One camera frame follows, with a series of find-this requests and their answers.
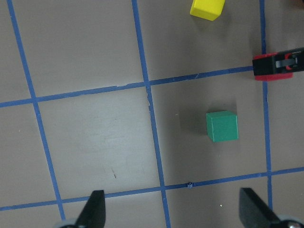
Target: floor tile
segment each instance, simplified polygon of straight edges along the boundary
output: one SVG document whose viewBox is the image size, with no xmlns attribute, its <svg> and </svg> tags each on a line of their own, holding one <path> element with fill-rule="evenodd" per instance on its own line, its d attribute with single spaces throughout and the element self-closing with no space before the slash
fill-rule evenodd
<svg viewBox="0 0 304 228">
<path fill-rule="evenodd" d="M 267 202 L 267 179 L 249 179 L 167 191 L 171 227 L 243 228 L 238 216 L 240 188 L 252 188 Z"/>
<path fill-rule="evenodd" d="M 29 98 L 14 29 L 6 1 L 0 2 L 0 102 Z"/>
<path fill-rule="evenodd" d="M 14 1 L 38 96 L 142 81 L 131 1 Z"/>
<path fill-rule="evenodd" d="M 303 222 L 304 172 L 273 176 L 272 189 L 276 214 L 296 217 Z"/>
<path fill-rule="evenodd" d="M 159 186 L 145 88 L 40 103 L 63 198 Z"/>
<path fill-rule="evenodd" d="M 51 228 L 60 220 L 57 205 L 0 211 L 2 227 Z"/>
<path fill-rule="evenodd" d="M 262 84 L 252 72 L 152 87 L 167 185 L 266 171 Z M 213 143 L 205 114 L 232 111 L 239 140 Z"/>
<path fill-rule="evenodd" d="M 65 204 L 67 217 L 77 218 L 84 205 L 84 202 Z M 166 227 L 160 192 L 106 198 L 105 207 L 105 228 Z"/>
<path fill-rule="evenodd" d="M 268 84 L 272 169 L 304 166 L 304 72 Z"/>
<path fill-rule="evenodd" d="M 301 0 L 265 1 L 267 52 L 304 47 L 303 10 Z"/>
<path fill-rule="evenodd" d="M 33 106 L 1 108 L 0 129 L 0 207 L 55 200 Z"/>
<path fill-rule="evenodd" d="M 191 16 L 192 0 L 138 5 L 150 79 L 250 66 L 260 54 L 258 0 L 226 1 L 215 21 Z"/>
</svg>

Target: blue tape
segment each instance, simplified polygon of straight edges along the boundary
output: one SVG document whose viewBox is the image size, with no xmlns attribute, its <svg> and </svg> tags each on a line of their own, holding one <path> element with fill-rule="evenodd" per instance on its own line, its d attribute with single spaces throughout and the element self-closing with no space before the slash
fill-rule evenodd
<svg viewBox="0 0 304 228">
<path fill-rule="evenodd" d="M 247 175 L 241 175 L 241 176 L 236 176 L 236 177 L 227 177 L 227 178 L 221 178 L 221 179 L 216 179 L 216 180 L 206 180 L 202 182 L 196 182 L 193 183 L 193 186 L 205 186 L 205 185 L 212 185 L 212 184 L 220 184 L 220 183 L 226 183 L 226 182 L 232 182 L 232 181 L 241 181 L 241 180 L 246 180 L 246 179 L 252 179 L 252 178 L 260 178 L 260 177 L 265 177 L 267 176 L 266 173 L 253 173 L 253 174 L 247 174 Z"/>
<path fill-rule="evenodd" d="M 273 204 L 272 204 L 272 177 L 271 177 L 271 175 L 268 176 L 268 180 L 267 180 L 267 195 L 268 195 L 268 207 L 270 209 L 273 209 Z"/>
<path fill-rule="evenodd" d="M 46 201 L 46 202 L 38 202 L 38 203 L 26 203 L 26 204 L 19 204 L 14 206 L 2 207 L 0 211 L 5 210 L 16 210 L 16 209 L 23 209 L 23 208 L 34 208 L 34 207 L 42 207 L 48 205 L 56 205 L 57 201 Z"/>
<path fill-rule="evenodd" d="M 133 88 L 139 88 L 139 87 L 144 87 L 144 86 L 145 85 L 143 82 L 137 82 L 137 83 L 127 84 L 125 86 L 109 86 L 109 87 L 103 87 L 103 88 L 97 88 L 97 89 L 88 89 L 88 90 L 82 90 L 82 91 L 76 91 L 76 92 L 70 92 L 70 93 L 37 97 L 37 102 L 58 100 L 58 99 L 76 97 L 76 96 L 81 96 L 81 95 L 107 93 L 107 92 L 112 92 L 112 91 L 133 89 Z"/>
<path fill-rule="evenodd" d="M 150 85 L 154 86 L 154 85 L 160 85 L 160 84 L 166 84 L 166 83 L 200 79 L 200 78 L 205 78 L 205 77 L 241 73 L 241 72 L 252 71 L 252 70 L 253 70 L 252 66 L 236 67 L 236 68 L 230 68 L 230 69 L 224 69 L 224 70 L 204 72 L 204 73 L 199 73 L 199 74 L 194 74 L 194 75 L 185 75 L 185 76 L 157 79 L 157 80 L 150 81 Z"/>
<path fill-rule="evenodd" d="M 121 192 L 107 193 L 104 196 L 106 198 L 112 198 L 112 197 L 128 196 L 128 195 L 135 195 L 135 194 L 154 192 L 154 191 L 161 191 L 161 187 L 154 187 L 154 188 L 147 188 L 147 189 L 138 189 L 138 190 L 131 190 L 131 191 L 121 191 Z"/>
<path fill-rule="evenodd" d="M 260 0 L 260 23 L 261 23 L 262 54 L 266 54 L 265 0 Z"/>
<path fill-rule="evenodd" d="M 88 201 L 89 196 L 85 197 L 78 197 L 78 198 L 71 198 L 71 199 L 63 199 L 62 203 L 76 203 L 76 202 L 82 202 L 82 201 Z"/>
<path fill-rule="evenodd" d="M 275 175 L 296 173 L 296 172 L 304 172 L 304 167 L 292 168 L 292 169 L 286 169 L 286 170 L 278 170 L 278 171 L 272 172 L 272 175 L 275 176 Z"/>
<path fill-rule="evenodd" d="M 167 185 L 165 186 L 166 190 L 172 190 L 172 189 L 183 189 L 183 188 L 187 188 L 188 187 L 188 183 L 185 184 L 173 184 L 173 185 Z"/>
<path fill-rule="evenodd" d="M 264 106 L 264 130 L 265 130 L 265 147 L 266 147 L 266 168 L 268 175 L 267 192 L 268 206 L 272 209 L 272 168 L 271 168 L 271 148 L 270 148 L 270 130 L 269 130 L 269 112 L 267 101 L 268 87 L 267 82 L 263 82 L 263 106 Z"/>
<path fill-rule="evenodd" d="M 148 101 L 150 103 L 149 110 L 150 110 L 150 118 L 151 118 L 151 126 L 152 126 L 152 134 L 153 134 L 153 140 L 154 140 L 158 175 L 159 175 L 159 179 L 160 179 L 160 185 L 161 185 L 161 187 L 164 187 L 165 182 L 164 182 L 162 163 L 161 163 L 162 159 L 161 159 L 161 153 L 160 153 L 160 147 L 159 147 L 158 135 L 157 135 L 157 129 L 156 129 L 156 121 L 155 121 L 153 99 L 152 99 L 152 93 L 151 93 L 151 85 L 149 82 L 147 64 L 146 64 L 144 48 L 143 48 L 143 36 L 142 36 L 142 30 L 141 30 L 141 25 L 140 25 L 137 0 L 132 0 L 132 8 L 133 8 L 135 30 L 136 30 L 136 36 L 137 36 L 138 49 L 139 49 L 139 56 L 140 56 L 141 66 L 142 66 L 143 82 L 146 86 Z M 166 226 L 167 226 L 167 228 L 170 228 L 171 223 L 170 223 L 169 209 L 168 209 L 168 203 L 167 203 L 167 197 L 166 197 L 166 190 L 162 189 L 161 193 L 162 193 L 161 196 L 162 196 L 162 204 L 163 204 L 163 209 L 164 209 L 164 214 L 165 214 Z"/>
<path fill-rule="evenodd" d="M 0 103 L 0 108 L 3 107 L 10 107 L 10 106 L 17 106 L 17 105 L 26 105 L 26 104 L 31 104 L 33 103 L 33 99 L 23 99 L 23 100 L 17 100 L 17 101 L 7 101 L 7 102 L 2 102 Z"/>
<path fill-rule="evenodd" d="M 20 53 L 21 62 L 23 65 L 23 70 L 24 70 L 25 77 L 26 77 L 27 84 L 28 84 L 29 93 L 30 93 L 32 100 L 35 101 L 35 102 L 33 102 L 33 106 L 34 106 L 34 110 L 35 110 L 35 114 L 36 114 L 36 119 L 38 122 L 41 140 L 43 143 L 44 151 L 45 151 L 47 162 L 48 162 L 47 164 L 48 164 L 50 176 L 51 176 L 53 187 L 54 187 L 54 192 L 55 192 L 56 201 L 58 204 L 59 213 L 60 213 L 61 219 L 65 220 L 65 214 L 64 214 L 64 210 L 63 210 L 63 206 L 62 206 L 62 202 L 61 202 L 61 197 L 59 194 L 59 189 L 58 189 L 57 181 L 55 178 L 55 172 L 54 172 L 51 156 L 50 156 L 49 149 L 48 149 L 47 139 L 46 139 L 43 124 L 42 124 L 40 110 L 39 110 L 38 104 L 36 102 L 36 94 L 35 94 L 34 86 L 32 83 L 32 79 L 30 77 L 28 63 L 27 63 L 25 52 L 24 52 L 20 31 L 19 31 L 18 24 L 17 24 L 15 10 L 14 10 L 13 3 L 11 0 L 7 0 L 7 4 L 8 4 L 8 8 L 9 8 L 11 22 L 12 22 L 14 32 L 15 32 L 15 37 L 16 37 L 16 41 L 17 41 L 17 45 L 18 45 L 18 49 L 19 49 L 19 53 Z"/>
</svg>

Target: yellow cube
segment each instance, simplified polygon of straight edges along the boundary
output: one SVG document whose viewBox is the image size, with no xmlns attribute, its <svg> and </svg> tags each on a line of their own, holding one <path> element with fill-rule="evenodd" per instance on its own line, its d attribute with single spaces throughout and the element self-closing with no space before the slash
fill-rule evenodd
<svg viewBox="0 0 304 228">
<path fill-rule="evenodd" d="M 207 20 L 215 20 L 223 10 L 225 0 L 193 0 L 190 14 Z"/>
</svg>

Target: grid line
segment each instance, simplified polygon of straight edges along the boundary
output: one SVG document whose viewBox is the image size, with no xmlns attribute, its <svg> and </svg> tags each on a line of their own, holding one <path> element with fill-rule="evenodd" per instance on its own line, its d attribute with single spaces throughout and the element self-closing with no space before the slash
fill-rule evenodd
<svg viewBox="0 0 304 228">
<path fill-rule="evenodd" d="M 59 193 L 57 180 L 56 180 L 56 177 L 55 177 L 55 171 L 54 171 L 51 155 L 50 155 L 48 144 L 47 144 L 47 138 L 46 138 L 46 135 L 45 135 L 45 132 L 44 132 L 44 127 L 43 127 L 43 123 L 42 123 L 42 119 L 41 119 L 40 109 L 39 109 L 38 103 L 36 102 L 36 94 L 35 94 L 34 86 L 33 86 L 33 83 L 32 83 L 32 79 L 30 77 L 30 72 L 29 72 L 29 68 L 28 68 L 29 66 L 28 66 L 28 63 L 27 63 L 26 55 L 25 55 L 25 52 L 24 52 L 23 44 L 22 44 L 21 35 L 20 35 L 19 28 L 18 28 L 18 24 L 17 24 L 17 19 L 16 19 L 16 15 L 15 15 L 14 6 L 13 6 L 13 3 L 12 3 L 11 0 L 7 0 L 7 5 L 8 5 L 8 8 L 9 8 L 9 14 L 10 14 L 11 22 L 12 22 L 12 25 L 13 25 L 15 38 L 16 38 L 21 62 L 22 62 L 22 65 L 23 65 L 23 70 L 24 70 L 25 77 L 26 77 L 26 80 L 27 80 L 29 93 L 30 93 L 31 99 L 33 101 L 32 103 L 33 103 L 33 107 L 34 107 L 34 111 L 35 111 L 35 115 L 36 115 L 36 120 L 37 120 L 38 127 L 39 127 L 39 132 L 40 132 L 43 148 L 44 148 L 46 159 L 47 159 L 47 166 L 48 166 L 48 170 L 49 170 L 50 177 L 51 177 L 51 180 L 52 180 L 52 184 L 53 184 L 53 188 L 54 188 L 54 192 L 55 192 L 55 197 L 56 197 L 56 202 L 57 202 L 57 205 L 58 205 L 58 209 L 59 209 L 61 219 L 65 220 L 65 214 L 64 214 L 64 210 L 63 210 L 63 206 L 62 206 L 62 202 L 61 202 L 61 197 L 60 197 L 60 193 Z"/>
<path fill-rule="evenodd" d="M 155 188 L 147 188 L 147 189 L 139 189 L 139 190 L 109 193 L 109 194 L 106 194 L 105 197 L 110 198 L 110 197 L 118 197 L 118 196 L 126 196 L 126 195 L 134 195 L 134 194 L 140 194 L 140 193 L 161 191 L 163 199 L 165 199 L 165 200 L 163 200 L 163 206 L 164 206 L 164 212 L 165 212 L 165 217 L 166 217 L 166 224 L 167 224 L 167 227 L 171 227 L 170 226 L 168 204 L 167 204 L 167 201 L 166 201 L 166 190 L 186 188 L 187 183 L 170 185 L 170 186 L 165 186 L 165 184 L 164 184 L 162 163 L 161 163 L 161 157 L 160 157 L 160 148 L 159 148 L 159 144 L 158 144 L 156 121 L 155 121 L 153 101 L 152 101 L 151 86 L 166 84 L 166 83 L 174 83 L 174 82 L 185 81 L 185 80 L 194 80 L 194 79 L 205 78 L 205 77 L 210 77 L 210 76 L 219 76 L 219 75 L 225 75 L 225 74 L 252 71 L 252 66 L 236 67 L 236 68 L 231 68 L 231 69 L 217 70 L 217 71 L 211 71 L 211 72 L 205 72 L 205 73 L 199 73 L 199 74 L 193 74 L 193 75 L 187 75 L 187 76 L 171 77 L 171 78 L 149 81 L 147 66 L 146 66 L 146 61 L 145 61 L 145 56 L 144 56 L 144 49 L 143 49 L 143 42 L 142 42 L 143 38 L 142 38 L 141 28 L 140 28 L 137 1 L 132 0 L 134 21 L 135 21 L 135 29 L 136 29 L 136 34 L 137 34 L 138 47 L 139 47 L 139 52 L 140 52 L 140 59 L 141 59 L 142 73 L 143 73 L 144 82 L 131 83 L 131 84 L 127 84 L 125 86 L 109 86 L 109 87 L 103 87 L 103 88 L 97 88 L 97 89 L 89 89 L 89 90 L 63 93 L 63 94 L 57 94 L 57 95 L 36 97 L 35 90 L 34 90 L 34 87 L 33 87 L 33 83 L 32 83 L 31 77 L 30 77 L 28 64 L 27 64 L 27 61 L 26 61 L 26 55 L 25 55 L 23 45 L 22 45 L 21 36 L 20 36 L 20 33 L 19 33 L 19 28 L 18 28 L 18 24 L 17 24 L 15 12 L 14 12 L 12 0 L 7 0 L 7 4 L 8 4 L 9 13 L 10 13 L 10 16 L 11 16 L 11 21 L 12 21 L 12 25 L 13 25 L 13 28 L 14 28 L 15 37 L 16 37 L 18 48 L 19 48 L 19 53 L 20 53 L 22 64 L 23 64 L 23 69 L 24 69 L 24 73 L 25 73 L 25 77 L 26 77 L 26 80 L 27 80 L 28 89 L 29 89 L 31 98 L 21 99 L 21 100 L 16 100 L 16 101 L 2 102 L 2 103 L 0 103 L 0 108 L 1 107 L 8 107 L 8 106 L 16 106 L 16 105 L 33 104 L 57 200 L 37 202 L 37 203 L 28 203 L 28 204 L 20 204 L 20 205 L 7 206 L 7 207 L 0 207 L 0 211 L 39 207 L 39 206 L 46 206 L 46 205 L 56 205 L 57 204 L 58 208 L 59 208 L 59 211 L 60 211 L 61 218 L 64 219 L 65 215 L 64 215 L 64 210 L 63 210 L 62 204 L 88 200 L 88 197 L 61 199 L 59 189 L 58 189 L 58 185 L 57 185 L 57 181 L 56 181 L 56 177 L 55 177 L 54 168 L 53 168 L 53 165 L 52 165 L 52 160 L 51 160 L 51 157 L 50 157 L 50 152 L 49 152 L 45 132 L 44 132 L 44 128 L 43 128 L 43 123 L 42 123 L 42 119 L 41 119 L 41 115 L 40 115 L 38 102 L 49 101 L 49 100 L 57 100 L 57 99 L 75 97 L 75 96 L 80 96 L 80 95 L 99 94 L 99 93 L 105 93 L 105 92 L 111 92 L 111 91 L 117 91 L 117 90 L 124 90 L 124 89 L 138 88 L 138 87 L 146 87 L 147 95 L 148 95 L 148 101 L 150 102 L 149 110 L 150 110 L 150 113 L 151 113 L 152 132 L 153 132 L 154 146 L 155 146 L 155 150 L 156 150 L 156 157 L 157 157 L 157 162 L 158 162 L 158 171 L 159 171 L 161 186 L 160 187 L 155 187 Z M 260 4 L 260 24 L 261 24 L 261 46 L 262 46 L 262 53 L 264 54 L 264 53 L 266 53 L 265 0 L 259 0 L 259 4 Z M 193 187 L 213 185 L 213 184 L 232 182 L 232 181 L 238 181 L 238 180 L 246 180 L 246 179 L 251 179 L 251 178 L 268 177 L 268 182 L 267 182 L 268 205 L 270 206 L 270 208 L 272 208 L 272 182 L 271 182 L 272 181 L 272 176 L 283 175 L 283 174 L 288 174 L 288 173 L 295 173 L 295 172 L 303 172 L 304 171 L 304 167 L 292 168 L 292 169 L 286 169 L 286 170 L 279 170 L 279 171 L 272 171 L 267 90 L 268 90 L 267 82 L 263 82 L 263 107 L 264 107 L 264 127 L 265 127 L 266 169 L 267 169 L 267 171 L 262 172 L 262 173 L 254 173 L 254 174 L 248 174 L 248 175 L 242 175 L 242 176 L 236 176 L 236 177 L 228 177 L 228 178 L 222 178 L 222 179 L 195 182 L 195 183 L 193 183 Z"/>
<path fill-rule="evenodd" d="M 284 175 L 284 174 L 297 173 L 297 172 L 304 172 L 304 167 L 273 171 L 273 172 L 271 172 L 271 175 L 272 176 L 277 176 L 277 175 Z M 269 175 L 269 173 L 266 171 L 266 172 L 252 173 L 252 174 L 246 174 L 246 175 L 234 176 L 234 177 L 227 177 L 227 178 L 220 178 L 220 179 L 214 179 L 214 180 L 205 180 L 205 181 L 200 181 L 200 182 L 194 182 L 192 184 L 193 184 L 193 187 L 196 188 L 196 187 L 201 187 L 201 186 L 206 186 L 206 185 L 222 184 L 222 183 L 227 183 L 227 182 L 234 182 L 234 181 L 241 181 L 241 180 L 268 177 L 268 175 Z M 166 190 L 173 190 L 173 189 L 187 188 L 187 186 L 188 186 L 188 183 L 184 183 L 184 184 L 167 185 L 167 186 L 164 186 L 163 188 L 165 188 Z M 154 188 L 138 189 L 138 190 L 131 190 L 131 191 L 121 191 L 121 192 L 114 192 L 114 193 L 105 194 L 105 197 L 106 198 L 112 198 L 112 197 L 136 195 L 136 194 L 142 194 L 142 193 L 148 193 L 148 192 L 157 192 L 157 191 L 161 191 L 161 190 L 162 190 L 162 187 L 154 187 Z M 89 199 L 88 196 L 87 197 L 63 199 L 62 203 L 66 204 L 66 203 L 82 202 L 82 201 L 87 201 L 88 199 Z M 36 203 L 27 203 L 27 204 L 19 204 L 19 205 L 0 207 L 0 211 L 40 207 L 40 206 L 55 205 L 55 204 L 57 204 L 57 201 L 55 201 L 55 200 L 45 201 L 45 202 L 36 202 Z"/>
<path fill-rule="evenodd" d="M 266 54 L 266 19 L 265 19 L 265 0 L 259 0 L 260 5 L 260 24 L 261 24 L 261 49 L 262 54 Z M 264 130 L 265 130 L 265 151 L 267 168 L 267 194 L 268 206 L 273 208 L 272 199 L 272 175 L 271 175 L 271 148 L 270 148 L 270 130 L 269 130 L 269 112 L 268 112 L 268 85 L 263 82 L 263 109 L 264 109 Z"/>
<path fill-rule="evenodd" d="M 157 80 L 151 80 L 149 82 L 150 82 L 151 86 L 155 86 L 155 85 L 161 85 L 161 84 L 167 84 L 167 83 L 202 79 L 202 78 L 212 77 L 212 76 L 228 75 L 228 74 L 233 74 L 233 73 L 242 73 L 242 72 L 246 72 L 246 71 L 252 71 L 252 66 L 242 66 L 242 67 L 236 67 L 236 68 L 203 72 L 203 73 L 198 73 L 198 74 L 193 74 L 193 75 L 157 79 Z M 113 91 L 119 91 L 119 90 L 125 90 L 125 89 L 132 89 L 132 88 L 140 88 L 140 87 L 145 87 L 144 82 L 130 83 L 125 86 L 108 86 L 108 87 L 87 89 L 87 90 L 74 91 L 74 92 L 68 92 L 68 93 L 47 95 L 47 96 L 36 96 L 35 98 L 27 98 L 27 99 L 15 100 L 15 101 L 0 102 L 0 108 L 17 106 L 17 105 L 22 105 L 22 104 L 27 105 L 27 104 L 32 104 L 34 102 L 39 103 L 39 102 L 44 102 L 44 101 L 65 99 L 65 98 L 77 97 L 77 96 L 82 96 L 82 95 L 101 94 L 101 93 L 107 93 L 107 92 L 113 92 Z"/>
<path fill-rule="evenodd" d="M 164 182 L 162 163 L 161 163 L 162 159 L 161 159 L 160 146 L 159 146 L 159 142 L 158 142 L 151 85 L 150 85 L 150 81 L 149 81 L 149 77 L 148 77 L 147 64 L 146 64 L 144 48 L 143 48 L 143 37 L 142 37 L 142 31 L 141 31 L 141 25 L 140 25 L 140 19 L 139 19 L 137 0 L 132 0 L 132 8 L 133 8 L 135 30 L 136 30 L 136 36 L 137 36 L 138 49 L 139 49 L 139 56 L 140 56 L 140 61 L 141 61 L 141 66 L 142 66 L 143 82 L 146 87 L 148 102 L 150 104 L 149 105 L 150 119 L 151 119 L 151 127 L 152 127 L 155 155 L 156 155 L 156 161 L 157 161 L 157 169 L 158 169 L 158 175 L 159 175 L 161 193 L 162 193 L 161 194 L 162 205 L 163 205 L 163 210 L 164 210 L 164 214 L 165 214 L 166 226 L 167 226 L 167 228 L 171 228 L 166 190 L 163 188 L 165 186 L 165 182 Z"/>
</svg>

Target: tiled floor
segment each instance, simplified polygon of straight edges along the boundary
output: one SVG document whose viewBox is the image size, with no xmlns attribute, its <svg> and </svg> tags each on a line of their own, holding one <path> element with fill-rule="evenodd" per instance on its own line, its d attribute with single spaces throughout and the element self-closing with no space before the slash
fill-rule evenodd
<svg viewBox="0 0 304 228">
<path fill-rule="evenodd" d="M 304 4 L 227 0 L 210 22 L 191 3 L 0 1 L 1 224 L 52 227 L 99 189 L 107 228 L 240 228 L 240 187 L 304 219 L 304 73 L 251 66 L 304 46 Z M 239 140 L 207 137 L 222 110 Z"/>
</svg>

